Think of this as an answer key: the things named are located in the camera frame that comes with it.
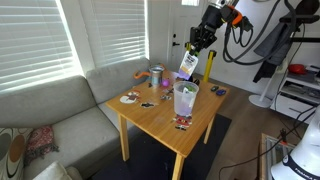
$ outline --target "cable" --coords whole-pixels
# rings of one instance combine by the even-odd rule
[[[248,41],[247,41],[247,43],[244,45],[243,44],[243,40],[242,40],[242,36],[243,36],[243,29],[244,29],[244,21],[241,21],[241,26],[239,26],[240,28],[240,35],[239,35],[239,39],[238,40],[236,40],[236,35],[235,35],[235,30],[234,30],[234,28],[231,28],[232,29],[232,35],[233,35],[233,40],[234,40],[234,42],[236,43],[236,44],[239,44],[240,43],[240,45],[241,45],[241,47],[247,47],[248,46],[248,44],[250,43],[250,41],[251,41],[251,39],[252,39],[252,36],[253,36],[253,28],[251,28],[250,29],[250,36],[249,36],[249,39],[248,39]]]
[[[299,120],[300,116],[301,116],[302,114],[306,113],[306,112],[309,112],[312,108],[313,108],[313,107],[311,107],[311,108],[303,111],[302,113],[300,113],[299,116],[298,116],[296,119],[294,119],[293,127],[297,124],[297,120]],[[300,134],[299,134],[299,132],[298,132],[297,130],[295,130],[295,132],[297,133],[297,135],[299,136],[299,138],[302,139],[301,136],[300,136]]]
[[[278,118],[278,119],[279,119],[279,121],[287,128],[287,130],[290,129],[289,126],[286,125],[286,123],[284,123],[284,122],[281,120],[281,118]],[[299,139],[301,139],[301,137],[300,137],[299,134],[296,134],[295,132],[292,132],[292,134],[294,134],[294,135],[297,136]]]
[[[299,124],[297,124],[297,126],[293,127],[290,131],[288,131],[286,133],[285,136],[288,136],[290,133],[292,133],[296,128],[298,128],[302,123],[304,123],[307,119],[309,119],[309,117],[311,117],[314,113],[315,113],[316,110],[314,110],[311,114],[309,114],[303,121],[300,121]],[[241,162],[241,163],[238,163],[238,164],[235,164],[235,165],[231,165],[231,166],[224,166],[222,168],[220,168],[219,170],[219,180],[221,179],[221,172],[223,169],[227,169],[227,168],[232,168],[232,167],[236,167],[236,166],[240,166],[240,165],[243,165],[243,164],[246,164],[246,163],[249,163],[249,162],[252,162],[258,158],[260,158],[261,156],[267,154],[268,152],[270,152],[274,147],[276,147],[277,144],[279,144],[280,142],[282,141],[282,138],[280,138],[272,147],[270,147],[268,150],[266,150],[265,152],[259,154],[258,156],[254,157],[254,158],[251,158],[247,161],[244,161],[244,162]]]
[[[228,63],[231,63],[231,62],[234,62],[236,64],[239,64],[239,65],[244,65],[244,66],[249,66],[249,65],[255,65],[255,64],[259,64],[267,59],[269,59],[270,57],[272,57],[275,53],[277,53],[277,51],[285,44],[287,43],[287,40],[288,38],[284,38],[282,39],[282,41],[280,41],[280,43],[275,47],[274,51],[271,52],[269,55],[267,55],[266,57],[260,59],[260,60],[257,60],[257,61],[254,61],[254,62],[249,62],[249,63],[245,63],[245,62],[240,62],[238,61],[242,56],[244,56],[254,45],[255,43],[258,41],[258,39],[260,39],[261,35],[263,34],[263,32],[265,31],[266,29],[266,26],[268,25],[273,13],[274,13],[274,10],[276,9],[277,5],[279,3],[279,0],[274,4],[268,18],[267,18],[267,21],[266,23],[264,24],[262,30],[260,31],[260,33],[258,34],[257,38],[255,39],[255,41],[249,46],[248,49],[246,49],[242,54],[240,54],[238,57],[236,58],[232,58],[231,55],[229,54],[228,52],[228,48],[227,48],[227,44],[228,44],[228,41],[229,41],[229,38],[225,38],[225,43],[224,43],[224,50],[223,50],[223,59],[225,60],[225,62],[228,62]],[[288,35],[291,35],[293,32],[295,32],[296,30],[296,13],[295,13],[295,10],[294,8],[291,6],[291,4],[288,2],[288,0],[285,0],[285,5],[286,7],[289,9],[290,13],[291,13],[291,24],[290,24],[290,28],[289,28],[289,32],[288,32]]]
[[[297,54],[298,50],[300,49],[300,47],[301,47],[301,45],[302,45],[302,43],[303,43],[303,39],[304,39],[304,37],[305,37],[305,32],[306,32],[306,25],[305,25],[304,23],[303,23],[302,25],[303,25],[303,32],[302,32],[301,42],[299,43],[299,46],[298,46],[298,48],[296,49],[296,51],[293,53],[293,55],[292,55],[292,57],[291,57],[291,59],[290,59],[290,61],[289,61],[288,64],[291,64],[293,58],[295,57],[295,55]],[[275,111],[277,111],[277,98],[278,98],[278,95],[281,93],[281,92],[280,92],[280,87],[281,87],[281,85],[282,85],[282,83],[283,83],[283,81],[284,81],[284,78],[286,77],[287,72],[288,72],[288,67],[286,68],[286,71],[284,72],[284,74],[283,74],[283,76],[282,76],[282,79],[281,79],[281,81],[280,81],[280,84],[279,84],[279,86],[278,86],[277,95],[276,95],[275,100],[274,100],[274,110],[275,110]],[[298,131],[296,131],[296,134],[297,134],[298,137],[301,139],[301,136],[299,135]]]

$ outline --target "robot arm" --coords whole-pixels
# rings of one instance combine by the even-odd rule
[[[190,31],[191,55],[197,55],[203,48],[208,48],[214,43],[217,40],[216,29],[220,28],[223,23],[228,24],[226,33],[230,33],[231,27],[236,28],[243,22],[244,30],[252,29],[253,26],[249,20],[242,17],[242,14],[234,8],[237,3],[238,0],[209,0],[209,6],[200,25],[192,27]]]

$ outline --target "couch cushion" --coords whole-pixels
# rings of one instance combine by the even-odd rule
[[[32,179],[52,162],[74,166],[80,172],[120,147],[119,132],[98,107],[54,124],[54,138],[60,152],[38,158],[25,168],[25,179]]]
[[[40,127],[96,105],[86,79],[73,76],[0,97],[0,127]]]
[[[119,131],[119,121],[118,121],[118,114],[114,112],[112,109],[107,107],[105,103],[101,103],[98,107],[102,110],[102,112],[108,116],[112,124],[118,129]],[[130,121],[127,121],[127,129],[128,129],[128,137],[129,139],[134,138],[136,135],[139,135],[142,130],[140,130],[137,126],[132,124]]]
[[[97,104],[142,83],[146,78],[134,79],[136,71],[149,71],[149,60],[122,61],[87,72],[87,80]]]

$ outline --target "dark rug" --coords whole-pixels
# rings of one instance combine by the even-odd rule
[[[231,120],[229,118],[219,114],[216,115],[208,143],[203,143],[204,133],[185,159],[181,179],[206,179],[230,123]],[[143,133],[130,143],[129,149],[130,159],[128,161],[124,162],[122,155],[119,154],[107,167],[95,174],[92,179],[171,179],[176,158],[176,154],[173,151],[146,133]]]

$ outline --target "window blind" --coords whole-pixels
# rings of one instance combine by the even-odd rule
[[[0,93],[79,73],[55,0],[0,1]]]
[[[146,57],[144,0],[80,0],[96,67]]]

